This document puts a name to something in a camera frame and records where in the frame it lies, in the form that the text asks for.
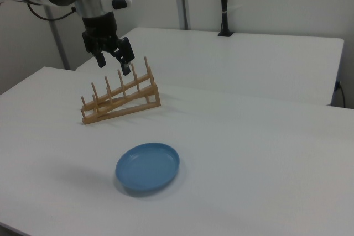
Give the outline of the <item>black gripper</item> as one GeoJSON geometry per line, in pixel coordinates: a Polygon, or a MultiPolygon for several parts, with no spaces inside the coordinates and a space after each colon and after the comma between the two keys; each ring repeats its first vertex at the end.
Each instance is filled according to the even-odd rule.
{"type": "Polygon", "coordinates": [[[86,51],[93,53],[99,68],[106,66],[104,51],[118,60],[124,76],[130,72],[131,61],[135,58],[127,37],[117,37],[117,24],[113,12],[94,18],[82,18],[85,31],[82,33],[86,51]]]}

